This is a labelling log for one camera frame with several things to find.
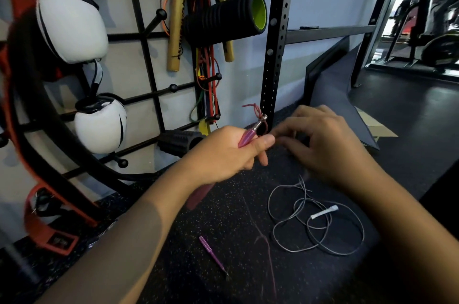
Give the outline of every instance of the white wall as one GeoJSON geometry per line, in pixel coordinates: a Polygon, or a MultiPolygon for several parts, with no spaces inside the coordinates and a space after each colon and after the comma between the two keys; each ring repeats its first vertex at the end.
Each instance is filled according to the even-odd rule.
{"type": "MultiPolygon", "coordinates": [[[[96,0],[108,33],[137,32],[131,0],[96,0]]],[[[367,24],[376,0],[292,0],[290,28],[300,25],[332,27],[367,24]]],[[[159,0],[141,0],[145,24],[154,17],[159,0]]],[[[11,21],[9,0],[0,0],[0,39],[5,39],[6,28],[11,21]]],[[[246,126],[255,121],[252,110],[241,109],[249,102],[259,103],[267,31],[263,35],[234,42],[236,61],[225,63],[222,47],[215,46],[223,80],[217,89],[222,118],[219,126],[232,124],[246,126]]],[[[276,109],[299,99],[304,85],[306,65],[326,51],[339,39],[300,43],[285,48],[276,109]]],[[[361,37],[353,37],[357,45],[361,37]]],[[[191,53],[185,48],[180,72],[166,71],[167,41],[149,41],[153,70],[158,88],[170,83],[182,84],[193,80],[191,53]]],[[[109,53],[102,61],[104,79],[101,91],[114,92],[123,98],[149,92],[148,76],[139,42],[111,43],[109,53]]],[[[51,99],[59,112],[73,109],[82,93],[76,79],[66,77],[47,85],[51,99]]],[[[192,89],[169,94],[160,98],[166,129],[189,123],[189,112],[195,103],[192,89]]],[[[128,147],[158,135],[159,128],[152,100],[127,106],[128,130],[122,147],[128,147]]],[[[35,148],[58,171],[66,172],[76,165],[68,159],[42,132],[28,135],[35,148]]],[[[126,158],[128,168],[123,172],[152,172],[173,162],[176,158],[156,149],[155,145],[134,152],[126,158]]],[[[0,227],[12,240],[25,236],[22,228],[22,209],[28,191],[34,181],[17,160],[11,144],[0,149],[0,227]]],[[[99,199],[111,191],[88,175],[71,180],[91,199],[99,199]]]]}

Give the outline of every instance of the speckled floor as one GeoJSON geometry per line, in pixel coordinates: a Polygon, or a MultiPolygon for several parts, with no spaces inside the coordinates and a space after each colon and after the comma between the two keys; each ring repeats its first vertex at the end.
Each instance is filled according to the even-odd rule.
{"type": "MultiPolygon", "coordinates": [[[[459,87],[431,80],[407,79],[380,73],[362,75],[362,86],[351,99],[362,110],[387,125],[400,137],[381,139],[375,154],[383,168],[419,198],[452,165],[459,138],[454,136],[459,107],[459,87]]],[[[295,105],[276,113],[284,119],[295,105]]],[[[308,188],[319,199],[335,200],[352,207],[365,227],[365,242],[348,257],[332,256],[319,249],[290,254],[270,241],[276,283],[274,295],[267,245],[249,218],[268,236],[273,222],[266,204],[278,184],[294,184],[303,168],[284,149],[268,154],[270,165],[255,165],[217,184],[193,211],[183,209],[142,292],[139,303],[409,303],[403,284],[380,244],[379,236],[361,210],[342,194],[317,181],[308,188]],[[198,241],[203,235],[227,267],[230,278],[217,267],[198,241]]],[[[279,191],[273,214],[288,216],[299,191],[279,191]]],[[[87,240],[104,230],[111,220],[132,202],[111,196],[101,202],[111,216],[98,230],[79,223],[58,220],[60,228],[79,232],[82,241],[69,257],[62,258],[36,249],[27,239],[16,243],[24,257],[42,278],[38,286],[21,286],[7,293],[2,302],[32,303],[83,254],[87,240]]],[[[313,211],[308,208],[304,213],[313,211]]],[[[336,214],[326,244],[350,250],[359,243],[359,230],[349,214],[336,214]]],[[[279,238],[292,248],[309,243],[304,227],[291,222],[279,229],[279,238]]]]}

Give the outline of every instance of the pink jump rope handle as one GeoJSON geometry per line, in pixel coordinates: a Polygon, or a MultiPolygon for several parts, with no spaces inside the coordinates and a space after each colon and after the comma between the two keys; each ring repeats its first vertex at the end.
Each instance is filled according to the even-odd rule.
{"type": "MultiPolygon", "coordinates": [[[[246,130],[244,135],[242,135],[242,138],[240,139],[237,147],[241,148],[248,145],[250,141],[252,141],[252,139],[255,137],[255,134],[256,131],[253,129],[246,130]]],[[[201,200],[203,200],[207,193],[209,193],[209,191],[213,188],[213,186],[215,186],[215,183],[205,184],[192,192],[185,204],[188,210],[193,210],[196,208],[201,200]]]]}

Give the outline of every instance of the person's left hand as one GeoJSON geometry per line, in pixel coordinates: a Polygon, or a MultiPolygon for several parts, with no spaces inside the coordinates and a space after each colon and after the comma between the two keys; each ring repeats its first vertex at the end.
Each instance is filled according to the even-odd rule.
{"type": "Polygon", "coordinates": [[[250,170],[255,157],[268,165],[266,150],[274,145],[271,134],[255,137],[248,145],[237,145],[246,130],[226,126],[215,130],[189,151],[178,163],[188,171],[196,186],[226,180],[240,170],[250,170]]]}

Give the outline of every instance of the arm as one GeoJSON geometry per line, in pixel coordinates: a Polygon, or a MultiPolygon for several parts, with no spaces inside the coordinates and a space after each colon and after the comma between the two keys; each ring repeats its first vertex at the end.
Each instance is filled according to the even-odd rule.
{"type": "Polygon", "coordinates": [[[265,135],[238,149],[243,133],[244,129],[224,127],[202,140],[160,176],[37,303],[135,303],[192,191],[251,169],[257,155],[262,165],[268,164],[265,150],[274,144],[274,137],[265,135]]]}
{"type": "Polygon", "coordinates": [[[344,118],[326,106],[300,106],[271,133],[362,207],[416,292],[432,303],[459,303],[459,242],[382,170],[344,118]],[[294,138],[296,132],[310,137],[310,147],[294,138]]]}

